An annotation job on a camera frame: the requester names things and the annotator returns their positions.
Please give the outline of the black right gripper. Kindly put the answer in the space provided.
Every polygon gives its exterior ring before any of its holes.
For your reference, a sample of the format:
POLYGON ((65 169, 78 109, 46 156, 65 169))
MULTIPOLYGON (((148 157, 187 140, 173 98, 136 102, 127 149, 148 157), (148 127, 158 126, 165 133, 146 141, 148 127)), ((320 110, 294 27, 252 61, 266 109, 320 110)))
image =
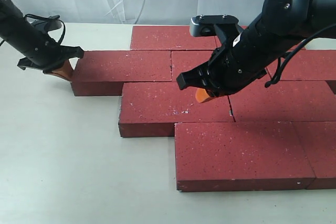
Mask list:
POLYGON ((268 30, 258 16, 245 29, 238 24, 219 25, 222 45, 215 49, 207 65, 180 73, 176 82, 180 90, 196 87, 198 103, 239 92, 265 76, 265 68, 302 41, 301 36, 279 36, 268 30))

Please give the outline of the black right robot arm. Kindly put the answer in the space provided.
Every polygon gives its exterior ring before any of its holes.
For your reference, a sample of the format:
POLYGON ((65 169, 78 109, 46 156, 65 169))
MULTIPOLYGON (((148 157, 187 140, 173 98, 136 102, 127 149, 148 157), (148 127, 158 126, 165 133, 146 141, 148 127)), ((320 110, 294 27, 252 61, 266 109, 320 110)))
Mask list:
POLYGON ((191 19, 193 37, 218 37, 208 61, 177 76, 180 90, 196 87, 200 103, 236 94, 277 69, 265 87, 280 81, 292 57, 316 38, 335 38, 335 0, 264 0, 261 13, 246 27, 231 15, 191 19))

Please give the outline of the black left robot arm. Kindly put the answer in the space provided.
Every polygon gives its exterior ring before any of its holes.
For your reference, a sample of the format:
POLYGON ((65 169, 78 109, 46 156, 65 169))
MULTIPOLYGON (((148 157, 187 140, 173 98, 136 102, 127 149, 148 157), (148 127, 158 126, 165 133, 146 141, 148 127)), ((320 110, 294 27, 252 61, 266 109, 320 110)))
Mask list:
POLYGON ((59 15, 23 15, 11 0, 1 0, 1 38, 24 56, 17 64, 22 70, 36 69, 70 81, 74 70, 69 60, 83 58, 84 50, 63 46, 65 33, 59 15))

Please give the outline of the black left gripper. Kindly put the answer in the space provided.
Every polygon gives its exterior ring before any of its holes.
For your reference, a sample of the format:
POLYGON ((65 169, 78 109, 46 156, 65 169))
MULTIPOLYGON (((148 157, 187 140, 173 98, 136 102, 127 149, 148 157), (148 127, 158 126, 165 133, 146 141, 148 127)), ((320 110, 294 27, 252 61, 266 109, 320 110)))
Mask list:
POLYGON ((66 81, 71 81, 74 73, 69 59, 81 59, 85 53, 79 46, 62 47, 60 42, 38 31, 25 19, 2 19, 1 38, 24 56, 17 64, 20 69, 41 70, 66 81))

